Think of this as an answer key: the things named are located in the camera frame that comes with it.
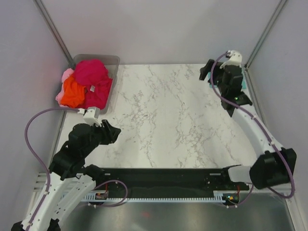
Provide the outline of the clear plastic bin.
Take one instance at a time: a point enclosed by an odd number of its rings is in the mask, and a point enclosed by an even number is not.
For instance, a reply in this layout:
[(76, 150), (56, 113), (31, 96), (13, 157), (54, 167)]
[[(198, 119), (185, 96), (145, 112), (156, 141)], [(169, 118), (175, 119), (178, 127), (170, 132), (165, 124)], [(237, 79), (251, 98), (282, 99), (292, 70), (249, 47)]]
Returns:
[[(75, 71), (76, 65), (79, 62), (81, 62), (83, 60), (90, 60), (90, 59), (98, 59), (98, 60), (102, 61), (103, 64), (105, 65), (105, 67), (107, 68), (107, 70), (109, 71), (108, 76), (113, 80), (106, 107), (101, 110), (101, 113), (105, 113), (108, 109), (108, 105), (109, 105), (109, 101), (110, 101), (110, 98), (111, 98), (111, 95), (112, 95), (112, 91), (113, 91), (113, 88), (114, 88), (115, 83), (117, 81), (117, 71), (118, 71), (120, 58), (118, 56), (114, 56), (114, 55), (79, 54), (79, 55), (76, 55), (73, 58), (73, 63), (69, 65), (69, 68), (72, 68)], [(77, 108), (85, 109), (82, 105), (78, 106)]]

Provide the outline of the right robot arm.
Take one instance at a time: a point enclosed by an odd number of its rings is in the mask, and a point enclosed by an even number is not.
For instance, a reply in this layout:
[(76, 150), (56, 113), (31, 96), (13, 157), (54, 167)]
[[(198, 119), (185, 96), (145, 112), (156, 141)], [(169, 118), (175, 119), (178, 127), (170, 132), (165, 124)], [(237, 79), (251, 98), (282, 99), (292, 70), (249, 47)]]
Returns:
[(208, 81), (220, 98), (221, 106), (240, 126), (256, 154), (251, 166), (224, 168), (226, 174), (220, 177), (221, 186), (229, 190), (242, 182), (273, 192), (274, 187), (289, 184), (293, 196), (297, 155), (294, 149), (284, 148), (260, 120), (249, 95), (242, 90), (244, 76), (240, 63), (228, 64), (210, 59), (200, 69), (199, 79)]

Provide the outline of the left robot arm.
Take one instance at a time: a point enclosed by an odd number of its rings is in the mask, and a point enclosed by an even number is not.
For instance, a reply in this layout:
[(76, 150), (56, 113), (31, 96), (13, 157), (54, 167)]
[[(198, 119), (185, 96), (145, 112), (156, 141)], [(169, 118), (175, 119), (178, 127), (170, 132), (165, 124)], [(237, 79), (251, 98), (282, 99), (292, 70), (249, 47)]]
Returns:
[(47, 179), (29, 215), (13, 224), (13, 231), (58, 231), (62, 222), (94, 189), (105, 185), (104, 170), (85, 165), (86, 157), (99, 145), (114, 143), (121, 130), (102, 120), (100, 126), (77, 124), (56, 153), (47, 170)]

